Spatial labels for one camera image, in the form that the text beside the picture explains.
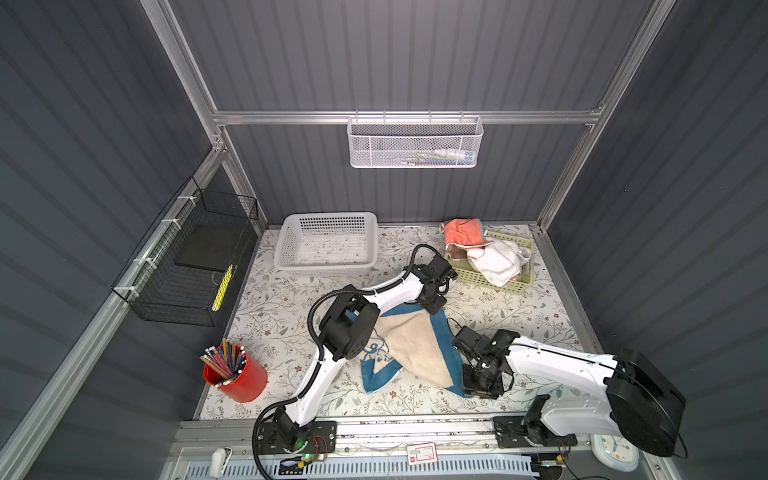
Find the blue beige Doraemon towel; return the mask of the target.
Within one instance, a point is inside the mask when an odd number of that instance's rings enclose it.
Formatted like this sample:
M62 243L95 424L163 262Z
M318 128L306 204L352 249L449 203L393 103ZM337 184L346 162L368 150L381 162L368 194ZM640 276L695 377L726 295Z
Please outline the blue beige Doraemon towel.
M429 313L417 304L402 304L386 312L357 355L362 390L377 392L401 373L461 398L463 359L453 345L454 334L443 310Z

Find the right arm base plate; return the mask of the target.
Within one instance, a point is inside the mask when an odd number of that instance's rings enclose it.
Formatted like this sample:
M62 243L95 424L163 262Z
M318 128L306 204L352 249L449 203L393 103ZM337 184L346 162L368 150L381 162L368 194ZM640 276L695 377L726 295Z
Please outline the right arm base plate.
M575 447L578 444L574 434L557 435L541 420L530 420L525 416L495 416L492 424L500 448Z

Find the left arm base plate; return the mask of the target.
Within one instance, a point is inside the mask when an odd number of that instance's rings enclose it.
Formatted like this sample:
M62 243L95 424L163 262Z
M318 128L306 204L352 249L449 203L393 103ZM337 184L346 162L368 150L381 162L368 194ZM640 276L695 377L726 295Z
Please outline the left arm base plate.
M296 429L270 420L256 425L252 447L259 455L328 454L336 449L337 430L336 421L313 421Z

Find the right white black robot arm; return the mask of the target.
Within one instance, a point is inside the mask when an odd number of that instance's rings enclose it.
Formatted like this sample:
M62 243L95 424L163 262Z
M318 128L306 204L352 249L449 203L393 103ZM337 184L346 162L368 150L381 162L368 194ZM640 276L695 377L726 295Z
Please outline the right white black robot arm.
M528 411L505 425L535 446L573 446L580 435L621 437L657 457L672 457L684 443L680 427L684 395L642 353L623 349L616 355L593 354L550 346L517 332L500 329L492 336L467 326L454 336L465 356L465 394L496 400L506 393L506 375L531 375L582 392L580 398L536 396Z

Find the green perforated plastic basket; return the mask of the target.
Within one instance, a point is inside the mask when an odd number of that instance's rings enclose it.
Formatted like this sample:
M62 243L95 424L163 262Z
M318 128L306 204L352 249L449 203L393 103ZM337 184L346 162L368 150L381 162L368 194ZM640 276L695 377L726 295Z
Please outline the green perforated plastic basket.
M525 237L484 231L480 246L452 246L446 260L465 283L521 294L533 281L533 242Z

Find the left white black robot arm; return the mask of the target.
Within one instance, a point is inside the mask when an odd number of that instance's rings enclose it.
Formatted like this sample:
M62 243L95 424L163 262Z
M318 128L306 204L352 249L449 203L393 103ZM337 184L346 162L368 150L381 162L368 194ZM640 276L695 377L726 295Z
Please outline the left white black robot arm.
M398 275L378 285L348 285L323 295L307 314L308 331L317 347L313 363L293 396L277 403L274 421L297 429L313 422L337 373L367 345L379 317L406 303L435 314L457 278L451 264L435 255L427 264L410 260Z

